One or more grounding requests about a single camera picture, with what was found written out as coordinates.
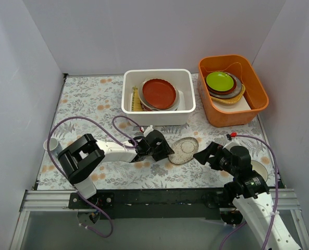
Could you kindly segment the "speckled beige plate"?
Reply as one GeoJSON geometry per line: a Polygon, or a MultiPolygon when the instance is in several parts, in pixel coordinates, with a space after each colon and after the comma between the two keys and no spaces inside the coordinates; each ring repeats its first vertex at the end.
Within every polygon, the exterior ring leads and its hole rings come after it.
{"type": "Polygon", "coordinates": [[[191,161],[198,152],[199,142],[194,137],[185,137],[175,141],[171,149],[174,153],[169,155],[169,161],[175,165],[183,165],[191,161]]]}

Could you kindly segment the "yellow bamboo mat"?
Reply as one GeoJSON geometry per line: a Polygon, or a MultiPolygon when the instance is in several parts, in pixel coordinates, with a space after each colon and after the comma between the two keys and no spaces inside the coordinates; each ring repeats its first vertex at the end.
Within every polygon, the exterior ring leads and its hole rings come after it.
{"type": "Polygon", "coordinates": [[[131,111],[143,111],[139,99],[138,88],[135,86],[132,88],[131,111]]]}

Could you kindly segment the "pale blue rimmed plate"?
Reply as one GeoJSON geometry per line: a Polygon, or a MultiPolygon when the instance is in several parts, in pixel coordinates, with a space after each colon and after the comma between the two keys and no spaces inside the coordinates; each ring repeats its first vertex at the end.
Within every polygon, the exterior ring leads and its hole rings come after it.
{"type": "Polygon", "coordinates": [[[169,111],[175,111],[178,109],[180,104],[180,93],[178,90],[176,90],[176,99],[174,101],[174,103],[172,104],[172,106],[168,109],[169,111]]]}

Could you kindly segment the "red brown plate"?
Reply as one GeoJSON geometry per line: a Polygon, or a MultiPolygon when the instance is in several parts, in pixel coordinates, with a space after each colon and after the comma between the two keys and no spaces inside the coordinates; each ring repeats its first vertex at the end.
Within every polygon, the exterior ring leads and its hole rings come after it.
{"type": "Polygon", "coordinates": [[[175,87],[163,79],[150,79],[143,83],[142,93],[144,99],[156,109],[170,108],[176,98],[175,87]]]}

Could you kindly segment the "cream divided plate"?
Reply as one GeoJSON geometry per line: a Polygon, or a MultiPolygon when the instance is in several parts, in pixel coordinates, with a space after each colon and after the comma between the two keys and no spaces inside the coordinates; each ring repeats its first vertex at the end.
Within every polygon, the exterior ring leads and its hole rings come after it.
{"type": "Polygon", "coordinates": [[[144,95],[143,95],[143,86],[144,84],[146,83],[146,81],[142,82],[139,86],[139,90],[138,90],[138,95],[139,95],[139,99],[141,101],[141,103],[148,109],[148,110],[151,110],[151,111],[157,111],[156,108],[154,108],[152,105],[150,105],[146,99],[144,98],[144,95]]]}

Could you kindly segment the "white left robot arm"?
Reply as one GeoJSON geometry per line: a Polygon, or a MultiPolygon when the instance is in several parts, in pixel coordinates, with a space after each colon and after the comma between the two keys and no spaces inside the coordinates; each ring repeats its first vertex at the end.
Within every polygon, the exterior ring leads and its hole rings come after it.
{"type": "Polygon", "coordinates": [[[98,204],[98,195],[90,175],[99,164],[136,163],[148,157],[160,161],[174,153],[163,134],[150,129],[121,144],[99,141],[93,135],[85,134],[62,150],[57,159],[67,180],[80,193],[80,202],[86,208],[93,208],[98,204]]]}

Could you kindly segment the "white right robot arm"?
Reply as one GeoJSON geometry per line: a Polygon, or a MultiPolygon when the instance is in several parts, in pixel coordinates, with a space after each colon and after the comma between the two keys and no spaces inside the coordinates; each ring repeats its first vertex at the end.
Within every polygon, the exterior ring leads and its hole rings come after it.
{"type": "Polygon", "coordinates": [[[242,214],[262,249],[300,249],[279,215],[278,202],[272,199],[264,178],[253,170],[247,148],[235,142],[226,146],[211,142],[193,157],[202,165],[233,176],[233,181],[224,185],[224,203],[242,214]]]}

